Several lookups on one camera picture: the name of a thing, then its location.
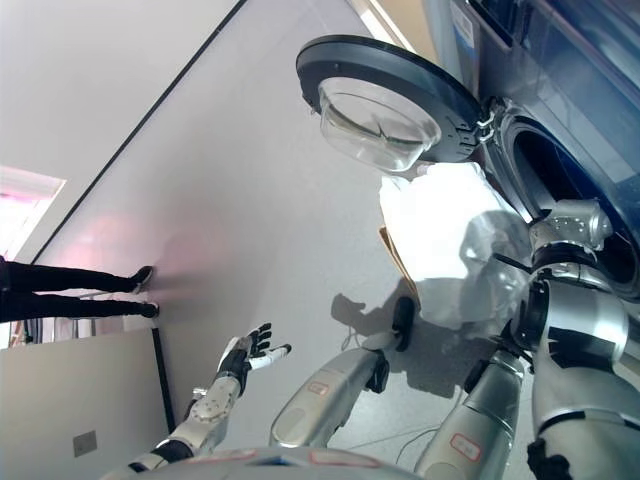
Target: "white laundry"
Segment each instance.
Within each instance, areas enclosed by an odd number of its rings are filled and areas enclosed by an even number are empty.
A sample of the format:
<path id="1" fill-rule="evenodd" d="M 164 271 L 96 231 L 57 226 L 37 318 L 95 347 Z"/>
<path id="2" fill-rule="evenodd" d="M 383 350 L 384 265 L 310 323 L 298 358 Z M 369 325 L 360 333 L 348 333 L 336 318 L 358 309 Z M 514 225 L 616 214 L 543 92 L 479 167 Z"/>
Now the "white laundry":
<path id="1" fill-rule="evenodd" d="M 474 336 L 497 334 L 527 275 L 494 252 L 528 264 L 526 223 L 476 163 L 441 163 L 408 181 L 384 177 L 380 206 L 399 260 L 415 283 L 424 320 Z"/>

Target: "sticker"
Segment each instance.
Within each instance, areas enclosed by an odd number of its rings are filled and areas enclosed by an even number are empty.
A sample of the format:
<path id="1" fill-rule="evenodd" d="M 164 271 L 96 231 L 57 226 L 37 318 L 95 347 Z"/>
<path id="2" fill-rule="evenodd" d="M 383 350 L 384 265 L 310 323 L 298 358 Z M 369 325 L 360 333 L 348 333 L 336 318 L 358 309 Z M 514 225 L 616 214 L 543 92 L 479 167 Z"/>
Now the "sticker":
<path id="1" fill-rule="evenodd" d="M 309 455 L 314 465 L 332 465 L 334 467 L 379 468 L 380 462 L 373 458 L 355 453 L 337 450 L 314 450 Z"/>
<path id="2" fill-rule="evenodd" d="M 196 457 L 187 460 L 188 463 L 218 463 L 218 462 L 230 462 L 234 460 L 248 460 L 255 457 L 257 451 L 251 450 L 224 450 L 222 452 L 216 452 L 206 457 Z"/>
<path id="3" fill-rule="evenodd" d="M 323 397 L 329 391 L 329 385 L 325 385 L 324 383 L 320 382 L 311 382 L 307 387 L 307 390 Z"/>
<path id="4" fill-rule="evenodd" d="M 453 26 L 462 40 L 471 48 L 475 48 L 473 41 L 473 23 L 454 2 L 451 2 L 451 17 Z"/>
<path id="5" fill-rule="evenodd" d="M 480 454 L 482 454 L 482 449 L 461 433 L 456 433 L 453 438 L 451 438 L 449 445 L 472 462 L 478 461 Z"/>

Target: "sneaker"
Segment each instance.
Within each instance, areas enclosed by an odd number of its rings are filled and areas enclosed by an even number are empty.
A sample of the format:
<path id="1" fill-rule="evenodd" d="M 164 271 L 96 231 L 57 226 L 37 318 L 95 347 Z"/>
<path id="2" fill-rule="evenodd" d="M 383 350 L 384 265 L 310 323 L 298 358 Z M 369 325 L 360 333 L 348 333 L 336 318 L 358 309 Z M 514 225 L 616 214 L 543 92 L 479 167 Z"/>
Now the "sneaker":
<path id="1" fill-rule="evenodd" d="M 160 315 L 160 306 L 157 303 L 144 302 L 140 315 L 144 318 L 156 318 Z"/>
<path id="2" fill-rule="evenodd" d="M 147 265 L 138 270 L 135 275 L 129 277 L 136 283 L 136 286 L 131 290 L 131 293 L 140 293 L 140 290 L 142 290 L 142 287 L 151 279 L 154 272 L 155 268 Z"/>

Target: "humanoid robot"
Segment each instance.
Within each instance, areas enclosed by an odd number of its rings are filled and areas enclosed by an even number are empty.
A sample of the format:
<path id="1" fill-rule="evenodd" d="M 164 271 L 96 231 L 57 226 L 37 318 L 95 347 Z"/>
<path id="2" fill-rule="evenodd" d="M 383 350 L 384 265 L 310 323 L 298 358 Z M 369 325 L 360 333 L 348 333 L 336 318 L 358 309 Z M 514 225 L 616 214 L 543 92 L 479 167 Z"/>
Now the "humanoid robot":
<path id="1" fill-rule="evenodd" d="M 295 393 L 275 419 L 270 446 L 214 452 L 251 370 L 285 357 L 269 349 L 271 325 L 233 338 L 208 389 L 195 389 L 187 417 L 151 452 L 105 479 L 147 473 L 155 479 L 345 478 L 500 479 L 516 432 L 524 367 L 535 373 L 535 439 L 528 463 L 538 480 L 640 478 L 640 393 L 613 371 L 628 337 L 629 316 L 598 270 L 611 223 L 594 200 L 560 201 L 530 227 L 529 288 L 489 360 L 465 385 L 468 396 L 449 414 L 415 471 L 327 449 L 360 392 L 381 393 L 389 374 L 385 352 L 411 337 L 414 305 L 396 304 L 390 331 L 330 360 Z M 436 368 L 424 365 L 424 368 Z"/>

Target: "person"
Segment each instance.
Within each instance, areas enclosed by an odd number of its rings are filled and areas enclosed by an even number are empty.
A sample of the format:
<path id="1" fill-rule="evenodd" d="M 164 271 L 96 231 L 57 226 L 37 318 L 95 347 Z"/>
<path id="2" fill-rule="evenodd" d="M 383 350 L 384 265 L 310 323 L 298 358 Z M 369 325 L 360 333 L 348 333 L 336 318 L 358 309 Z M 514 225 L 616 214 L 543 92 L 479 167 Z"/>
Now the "person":
<path id="1" fill-rule="evenodd" d="M 138 293 L 154 273 L 144 266 L 130 277 L 77 268 L 27 265 L 7 261 L 0 255 L 0 323 L 33 318 L 93 318 L 115 315 L 142 315 L 155 318 L 156 303 L 122 300 L 82 300 L 64 295 L 39 295 L 70 288 L 103 292 Z"/>

